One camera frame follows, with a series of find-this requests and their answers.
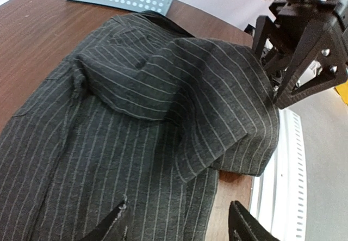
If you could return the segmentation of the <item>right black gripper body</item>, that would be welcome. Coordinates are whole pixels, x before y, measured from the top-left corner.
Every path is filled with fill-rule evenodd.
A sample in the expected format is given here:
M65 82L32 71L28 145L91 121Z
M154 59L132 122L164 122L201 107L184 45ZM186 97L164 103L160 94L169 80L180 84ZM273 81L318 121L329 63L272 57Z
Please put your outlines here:
M276 0L269 9L276 17L268 37L274 50L293 51L312 20L330 24L338 36L334 41L347 49L347 0Z

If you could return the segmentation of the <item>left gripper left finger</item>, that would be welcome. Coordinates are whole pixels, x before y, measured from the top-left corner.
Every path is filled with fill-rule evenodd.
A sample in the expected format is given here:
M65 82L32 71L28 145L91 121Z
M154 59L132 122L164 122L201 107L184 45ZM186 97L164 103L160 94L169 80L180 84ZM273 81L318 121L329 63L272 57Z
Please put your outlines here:
M126 196L98 225L95 240L126 240L129 229L129 207Z

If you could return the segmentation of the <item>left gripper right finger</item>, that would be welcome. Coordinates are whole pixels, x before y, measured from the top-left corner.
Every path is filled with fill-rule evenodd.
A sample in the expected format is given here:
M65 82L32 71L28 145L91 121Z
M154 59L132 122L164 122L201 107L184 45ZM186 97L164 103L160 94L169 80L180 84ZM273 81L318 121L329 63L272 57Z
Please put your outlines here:
M228 233L229 241L278 241L239 201L229 206Z

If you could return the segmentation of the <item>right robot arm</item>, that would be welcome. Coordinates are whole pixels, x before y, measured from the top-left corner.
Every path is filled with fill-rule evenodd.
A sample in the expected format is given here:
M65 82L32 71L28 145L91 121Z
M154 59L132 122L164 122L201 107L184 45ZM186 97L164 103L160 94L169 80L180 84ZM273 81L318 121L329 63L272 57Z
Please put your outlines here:
M272 0L252 48L281 109L347 81L347 0Z

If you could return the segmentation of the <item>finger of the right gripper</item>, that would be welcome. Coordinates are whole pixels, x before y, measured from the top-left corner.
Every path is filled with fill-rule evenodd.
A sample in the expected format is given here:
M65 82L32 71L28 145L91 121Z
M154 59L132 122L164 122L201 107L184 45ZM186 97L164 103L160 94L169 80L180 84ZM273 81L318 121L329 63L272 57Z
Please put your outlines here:
M264 67L271 67L277 60L277 52L275 49L271 49L266 56L262 58L267 39L269 39L273 45L276 44L277 27L268 16L259 16L254 31L252 50L257 60L259 60Z
M309 23L274 98L279 109L347 81L347 50L329 23Z

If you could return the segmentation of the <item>black pinstriped long sleeve shirt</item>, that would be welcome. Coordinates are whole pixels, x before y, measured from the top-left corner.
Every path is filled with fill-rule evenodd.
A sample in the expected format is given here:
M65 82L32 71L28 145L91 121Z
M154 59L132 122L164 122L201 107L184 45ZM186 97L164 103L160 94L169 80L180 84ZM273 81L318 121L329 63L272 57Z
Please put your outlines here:
M146 11L88 35L1 134L1 240L95 240L126 196L126 240L204 240L219 171L262 174L270 81L245 46Z

